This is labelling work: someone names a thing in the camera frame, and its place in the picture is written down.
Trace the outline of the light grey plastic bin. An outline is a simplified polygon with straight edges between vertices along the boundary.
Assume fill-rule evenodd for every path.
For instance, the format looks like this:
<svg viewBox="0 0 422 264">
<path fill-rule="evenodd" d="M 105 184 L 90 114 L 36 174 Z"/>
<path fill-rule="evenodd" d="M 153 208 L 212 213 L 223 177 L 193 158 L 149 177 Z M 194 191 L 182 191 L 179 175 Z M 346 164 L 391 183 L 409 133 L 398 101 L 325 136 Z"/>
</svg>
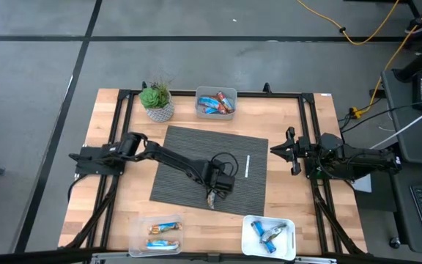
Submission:
<svg viewBox="0 0 422 264">
<path fill-rule="evenodd" d="M 220 113 L 219 114 L 204 114 L 202 110 L 206 106 L 199 105 L 198 99 L 200 97 L 211 97 L 211 98 L 217 99 L 216 94 L 219 91 L 222 91 L 222 93 L 229 99 L 230 103 L 234 107 L 234 111 L 230 114 L 220 114 Z M 237 112 L 237 90 L 234 88 L 228 88 L 228 87 L 198 87 L 196 90 L 196 97 L 195 97 L 195 110 L 196 110 L 196 115 L 200 118 L 215 119 L 215 120 L 232 120 L 234 115 Z"/>
</svg>

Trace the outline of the blue orange granola bar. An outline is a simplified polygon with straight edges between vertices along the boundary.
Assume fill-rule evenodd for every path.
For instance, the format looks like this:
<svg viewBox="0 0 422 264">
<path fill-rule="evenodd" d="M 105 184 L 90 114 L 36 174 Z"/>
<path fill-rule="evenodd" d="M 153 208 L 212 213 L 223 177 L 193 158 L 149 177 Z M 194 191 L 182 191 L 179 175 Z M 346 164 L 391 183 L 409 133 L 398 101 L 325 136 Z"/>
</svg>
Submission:
<svg viewBox="0 0 422 264">
<path fill-rule="evenodd" d="M 148 250 L 177 250 L 179 248 L 179 241 L 169 241 L 161 239 L 147 240 L 146 248 Z"/>
</svg>

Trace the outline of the grey desk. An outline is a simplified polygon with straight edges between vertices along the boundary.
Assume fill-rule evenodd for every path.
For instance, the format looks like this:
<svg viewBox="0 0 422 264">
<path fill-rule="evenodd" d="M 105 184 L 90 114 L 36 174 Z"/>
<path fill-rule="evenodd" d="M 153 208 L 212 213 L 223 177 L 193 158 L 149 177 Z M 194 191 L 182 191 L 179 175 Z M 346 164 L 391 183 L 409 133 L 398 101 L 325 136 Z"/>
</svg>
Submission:
<svg viewBox="0 0 422 264">
<path fill-rule="evenodd" d="M 396 203 L 397 237 L 413 252 L 422 253 L 422 223 L 410 190 L 411 186 L 422 185 L 422 164 L 404 163 L 402 170 L 390 179 Z"/>
<path fill-rule="evenodd" d="M 405 161 L 422 164 L 422 111 L 412 107 L 412 83 L 404 83 L 395 77 L 393 71 L 381 73 L 382 84 L 388 104 L 393 112 L 393 125 L 401 155 Z"/>
</svg>

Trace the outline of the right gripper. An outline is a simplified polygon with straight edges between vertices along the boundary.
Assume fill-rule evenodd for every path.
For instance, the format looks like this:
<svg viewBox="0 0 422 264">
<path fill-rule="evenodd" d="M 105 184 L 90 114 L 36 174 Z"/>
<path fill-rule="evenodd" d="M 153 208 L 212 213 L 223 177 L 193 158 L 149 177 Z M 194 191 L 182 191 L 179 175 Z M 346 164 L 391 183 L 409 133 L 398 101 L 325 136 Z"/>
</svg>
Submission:
<svg viewBox="0 0 422 264">
<path fill-rule="evenodd" d="M 291 174 L 298 175 L 301 172 L 299 158 L 306 158 L 310 149 L 310 141 L 306 136 L 300 136 L 295 140 L 295 128 L 289 127 L 286 131 L 286 141 L 283 144 L 270 148 L 270 151 L 281 157 L 286 162 L 292 163 Z"/>
</svg>

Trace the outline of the white paper sheet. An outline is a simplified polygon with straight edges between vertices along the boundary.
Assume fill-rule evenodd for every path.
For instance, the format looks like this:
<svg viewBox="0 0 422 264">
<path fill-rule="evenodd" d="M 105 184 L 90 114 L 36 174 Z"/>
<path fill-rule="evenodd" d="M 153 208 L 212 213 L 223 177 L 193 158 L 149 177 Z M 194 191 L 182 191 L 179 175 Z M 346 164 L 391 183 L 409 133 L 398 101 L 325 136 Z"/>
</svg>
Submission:
<svg viewBox="0 0 422 264">
<path fill-rule="evenodd" d="M 372 192 L 371 175 L 367 174 L 366 176 L 355 180 L 351 184 L 351 186 L 354 188 L 355 191 L 371 193 Z"/>
</svg>

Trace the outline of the potted succulent plant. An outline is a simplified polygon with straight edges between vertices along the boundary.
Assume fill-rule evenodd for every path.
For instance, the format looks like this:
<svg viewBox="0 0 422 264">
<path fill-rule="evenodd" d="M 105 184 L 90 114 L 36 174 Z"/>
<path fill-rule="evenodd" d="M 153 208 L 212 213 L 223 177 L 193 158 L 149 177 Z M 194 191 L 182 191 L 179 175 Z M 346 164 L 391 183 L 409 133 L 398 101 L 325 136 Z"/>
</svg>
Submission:
<svg viewBox="0 0 422 264">
<path fill-rule="evenodd" d="M 148 117 L 154 122 L 166 122 L 174 114 L 174 103 L 168 86 L 163 82 L 145 81 L 141 84 L 139 99 Z"/>
</svg>

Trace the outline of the dark grey woven mat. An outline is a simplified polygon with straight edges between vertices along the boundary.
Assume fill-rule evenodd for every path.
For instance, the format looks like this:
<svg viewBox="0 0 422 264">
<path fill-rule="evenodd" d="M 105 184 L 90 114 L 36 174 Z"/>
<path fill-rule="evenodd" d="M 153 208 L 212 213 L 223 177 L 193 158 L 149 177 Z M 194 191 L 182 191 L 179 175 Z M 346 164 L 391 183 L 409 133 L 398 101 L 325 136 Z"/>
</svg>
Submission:
<svg viewBox="0 0 422 264">
<path fill-rule="evenodd" d="M 225 199 L 215 199 L 215 210 L 244 216 L 264 215 L 268 140 L 170 126 L 163 146 L 189 159 L 216 157 L 222 162 L 238 164 L 234 190 Z M 248 178 L 245 178 L 247 155 L 251 159 Z M 208 210 L 206 195 L 204 187 L 183 172 L 159 164 L 149 199 Z"/>
</svg>

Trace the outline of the black aluminium table frame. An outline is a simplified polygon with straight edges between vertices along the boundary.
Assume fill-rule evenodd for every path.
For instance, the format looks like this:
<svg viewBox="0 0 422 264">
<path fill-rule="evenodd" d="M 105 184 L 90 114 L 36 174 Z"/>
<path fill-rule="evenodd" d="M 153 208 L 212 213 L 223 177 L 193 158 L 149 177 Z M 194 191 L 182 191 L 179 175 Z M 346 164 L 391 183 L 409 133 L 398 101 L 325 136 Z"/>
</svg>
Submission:
<svg viewBox="0 0 422 264">
<path fill-rule="evenodd" d="M 175 91 L 175 110 L 170 125 L 242 136 L 266 138 L 270 145 L 282 143 L 284 131 L 292 126 L 297 134 L 314 136 L 317 131 L 338 133 L 331 97 L 320 94 L 282 92 L 240 92 L 232 120 L 210 120 L 196 116 L 195 94 Z M 111 137 L 119 137 L 124 123 L 132 131 L 163 142 L 167 124 L 148 118 L 138 92 L 126 89 L 100 89 L 97 92 L 85 144 L 99 147 Z M 149 199 L 158 165 L 142 161 L 127 165 L 111 210 L 101 216 L 91 234 L 90 246 L 126 251 L 130 221 L 139 216 L 180 215 L 184 223 L 182 250 L 201 257 L 213 254 L 242 254 L 243 219 L 239 215 L 213 210 L 153 202 Z M 59 244 L 70 243 L 87 223 L 92 211 L 111 183 L 111 177 L 90 175 L 73 187 Z M 329 227 L 319 228 L 319 212 L 314 205 L 311 184 L 305 175 L 293 176 L 290 165 L 275 155 L 267 159 L 264 213 L 291 219 L 296 226 L 296 249 L 300 255 L 315 256 L 338 245 Z"/>
</svg>

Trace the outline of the white plastic bin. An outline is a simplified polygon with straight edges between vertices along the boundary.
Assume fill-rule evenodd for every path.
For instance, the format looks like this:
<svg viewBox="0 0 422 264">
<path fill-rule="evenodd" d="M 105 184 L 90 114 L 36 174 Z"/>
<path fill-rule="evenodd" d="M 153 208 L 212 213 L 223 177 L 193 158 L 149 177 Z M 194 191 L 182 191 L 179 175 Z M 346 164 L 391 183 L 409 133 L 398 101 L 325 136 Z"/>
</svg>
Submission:
<svg viewBox="0 0 422 264">
<path fill-rule="evenodd" d="M 251 226 L 252 221 L 260 221 L 264 231 L 278 225 L 287 224 L 283 232 L 272 240 L 276 251 L 268 253 L 264 244 Z M 247 215 L 243 218 L 241 249 L 248 256 L 269 257 L 281 260 L 293 260 L 296 257 L 295 224 L 289 219 Z"/>
</svg>

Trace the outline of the clear plastic bin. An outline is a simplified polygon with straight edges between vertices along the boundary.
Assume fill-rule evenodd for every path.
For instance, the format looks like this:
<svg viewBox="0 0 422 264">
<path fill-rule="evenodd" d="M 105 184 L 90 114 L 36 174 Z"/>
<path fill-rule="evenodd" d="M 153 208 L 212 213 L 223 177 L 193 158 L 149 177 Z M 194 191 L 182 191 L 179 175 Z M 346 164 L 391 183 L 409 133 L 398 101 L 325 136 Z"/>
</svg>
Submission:
<svg viewBox="0 0 422 264">
<path fill-rule="evenodd" d="M 159 235 L 150 235 L 148 228 L 153 224 L 168 223 L 180 221 L 181 230 L 173 230 Z M 156 217 L 137 217 L 130 221 L 129 235 L 129 255 L 131 257 L 158 257 L 165 255 L 179 254 L 183 245 L 183 221 L 180 215 L 156 216 Z M 146 248 L 147 240 L 161 239 L 169 241 L 179 241 L 177 250 L 148 250 Z"/>
</svg>

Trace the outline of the green orange granola bar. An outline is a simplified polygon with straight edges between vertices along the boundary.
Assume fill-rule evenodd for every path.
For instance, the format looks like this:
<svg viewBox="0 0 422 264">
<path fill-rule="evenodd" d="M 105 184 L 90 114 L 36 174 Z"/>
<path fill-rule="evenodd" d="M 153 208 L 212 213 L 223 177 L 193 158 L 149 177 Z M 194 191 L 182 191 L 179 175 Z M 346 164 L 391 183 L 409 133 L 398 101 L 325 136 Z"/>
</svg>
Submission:
<svg viewBox="0 0 422 264">
<path fill-rule="evenodd" d="M 160 223 L 160 224 L 153 224 L 148 228 L 148 233 L 150 235 L 159 235 L 161 233 L 165 233 L 168 231 L 173 230 L 181 230 L 182 223 L 180 221 L 168 222 L 168 223 Z"/>
</svg>

